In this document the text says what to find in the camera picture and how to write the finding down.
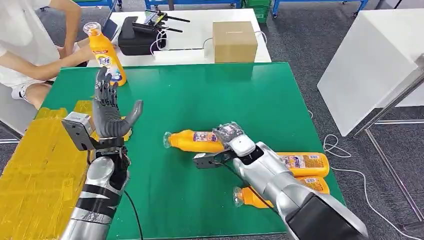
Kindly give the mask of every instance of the bottle cap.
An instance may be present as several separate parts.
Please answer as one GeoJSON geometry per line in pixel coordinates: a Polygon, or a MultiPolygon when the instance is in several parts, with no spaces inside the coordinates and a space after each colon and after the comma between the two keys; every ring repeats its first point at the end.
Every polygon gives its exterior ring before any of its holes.
{"type": "Polygon", "coordinates": [[[171,143],[170,143],[170,136],[172,133],[170,133],[169,131],[165,132],[165,135],[163,135],[163,146],[168,149],[171,147],[171,143]]]}
{"type": "Polygon", "coordinates": [[[86,23],[83,27],[83,30],[88,36],[97,36],[102,32],[102,26],[100,23],[92,21],[86,23]]]}
{"type": "Polygon", "coordinates": [[[238,208],[245,203],[243,198],[243,191],[240,187],[235,186],[232,190],[232,199],[234,200],[234,205],[238,208]]]}

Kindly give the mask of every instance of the black cable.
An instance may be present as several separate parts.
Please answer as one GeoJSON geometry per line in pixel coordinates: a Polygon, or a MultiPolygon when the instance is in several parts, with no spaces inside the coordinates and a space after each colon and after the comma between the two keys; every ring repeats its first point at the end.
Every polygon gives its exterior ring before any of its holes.
{"type": "Polygon", "coordinates": [[[135,213],[135,218],[137,219],[137,224],[138,224],[138,230],[140,231],[140,240],[143,240],[143,232],[142,232],[142,225],[140,224],[140,219],[139,219],[139,214],[137,213],[137,209],[136,206],[134,205],[133,200],[131,199],[130,195],[128,194],[127,191],[123,191],[125,193],[125,195],[128,197],[129,201],[131,202],[132,205],[132,209],[134,210],[135,213]]]}
{"type": "Polygon", "coordinates": [[[393,8],[393,9],[397,9],[397,8],[399,7],[399,4],[401,4],[401,2],[402,2],[402,0],[399,0],[399,1],[397,2],[396,6],[394,6],[394,8],[393,8]]]}
{"type": "Polygon", "coordinates": [[[248,188],[256,195],[256,197],[258,197],[266,206],[268,206],[269,209],[271,209],[275,214],[277,214],[278,216],[279,213],[277,212],[277,210],[275,210],[271,205],[269,205],[267,203],[267,201],[265,201],[260,195],[259,193],[257,193],[251,186],[250,184],[248,184],[240,175],[238,175],[231,167],[229,167],[227,164],[222,163],[220,161],[214,161],[214,163],[219,164],[221,166],[226,167],[226,169],[228,169],[230,172],[232,172],[234,175],[236,175],[244,184],[248,185],[248,188]]]}
{"type": "Polygon", "coordinates": [[[87,150],[87,164],[88,165],[91,165],[92,164],[92,162],[90,161],[90,154],[91,154],[91,151],[90,150],[87,150]]]}

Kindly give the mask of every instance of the white table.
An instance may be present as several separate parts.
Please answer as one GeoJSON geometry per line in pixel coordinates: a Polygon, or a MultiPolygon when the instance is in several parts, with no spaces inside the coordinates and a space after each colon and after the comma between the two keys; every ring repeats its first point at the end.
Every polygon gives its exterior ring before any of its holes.
{"type": "MultiPolygon", "coordinates": [[[[317,85],[342,136],[420,75],[423,23],[423,8],[359,13],[317,85]]],[[[424,85],[397,105],[405,106],[424,106],[424,85]]]]}
{"type": "MultiPolygon", "coordinates": [[[[212,37],[213,22],[243,22],[250,21],[253,30],[260,31],[258,21],[256,20],[253,9],[213,9],[213,10],[182,10],[166,11],[170,16],[190,20],[191,22],[182,22],[169,19],[165,23],[170,28],[182,30],[182,33],[168,31],[168,43],[166,49],[172,51],[162,51],[161,56],[156,58],[152,55],[126,56],[117,49],[117,55],[123,66],[152,66],[152,65],[181,65],[181,64],[213,64],[214,49],[212,40],[205,44],[204,50],[201,49],[206,39],[212,37]]],[[[144,11],[133,12],[114,12],[110,19],[118,26],[121,26],[126,17],[137,16],[137,22],[142,22],[145,18],[144,11]]],[[[255,63],[270,63],[271,58],[267,46],[261,35],[257,33],[257,52],[255,63]]],[[[88,63],[88,67],[98,67],[95,60],[88,63]]]]}

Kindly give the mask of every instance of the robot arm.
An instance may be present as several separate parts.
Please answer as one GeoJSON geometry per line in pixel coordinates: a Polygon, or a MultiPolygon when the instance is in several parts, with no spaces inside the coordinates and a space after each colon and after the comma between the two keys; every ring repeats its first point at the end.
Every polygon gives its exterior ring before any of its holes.
{"type": "Polygon", "coordinates": [[[329,194],[319,193],[297,181],[280,157],[263,142],[256,144],[235,123],[213,132],[227,151],[198,154],[198,168],[219,167],[232,159],[235,171],[278,210],[294,240],[364,240],[367,228],[349,209],[329,194]]]}
{"type": "Polygon", "coordinates": [[[105,240],[129,180],[127,148],[123,136],[142,113],[143,102],[135,102],[125,118],[117,105],[117,84],[110,86],[106,68],[97,73],[93,117],[71,112],[62,124],[80,151],[95,151],[85,184],[61,240],[105,240]],[[99,141],[90,135],[96,131],[99,141]]]}

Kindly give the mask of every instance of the plastic bottle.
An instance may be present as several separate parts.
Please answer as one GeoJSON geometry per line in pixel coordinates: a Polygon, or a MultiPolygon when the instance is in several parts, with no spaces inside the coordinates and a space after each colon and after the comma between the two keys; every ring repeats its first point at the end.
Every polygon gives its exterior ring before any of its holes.
{"type": "Polygon", "coordinates": [[[319,152],[277,152],[287,168],[295,177],[318,176],[329,174],[330,164],[327,157],[319,152]]]}
{"type": "Polygon", "coordinates": [[[179,133],[165,132],[165,148],[175,147],[186,152],[217,153],[224,150],[217,136],[210,131],[184,130],[179,133]]]}
{"type": "MultiPolygon", "coordinates": [[[[296,177],[296,179],[299,180],[303,185],[317,192],[330,194],[329,186],[327,185],[324,178],[320,176],[302,176],[296,177]]],[[[258,209],[268,208],[268,206],[248,187],[235,187],[233,190],[233,200],[236,207],[240,207],[242,205],[252,205],[258,209]]],[[[266,200],[266,203],[268,203],[271,207],[274,207],[270,201],[266,200]]]]}
{"type": "MultiPolygon", "coordinates": [[[[258,197],[256,196],[253,191],[248,187],[240,188],[238,186],[234,187],[234,190],[232,192],[234,204],[236,207],[240,207],[243,204],[245,205],[252,205],[258,209],[266,209],[268,206],[258,197]]],[[[271,207],[274,207],[274,205],[269,201],[265,201],[267,204],[269,204],[271,207]]]]}
{"type": "Polygon", "coordinates": [[[84,32],[90,38],[90,48],[100,67],[107,67],[107,73],[112,74],[110,84],[118,83],[122,86],[127,82],[124,68],[118,59],[114,46],[111,41],[102,33],[102,27],[98,22],[89,22],[84,25],[84,32]]]}

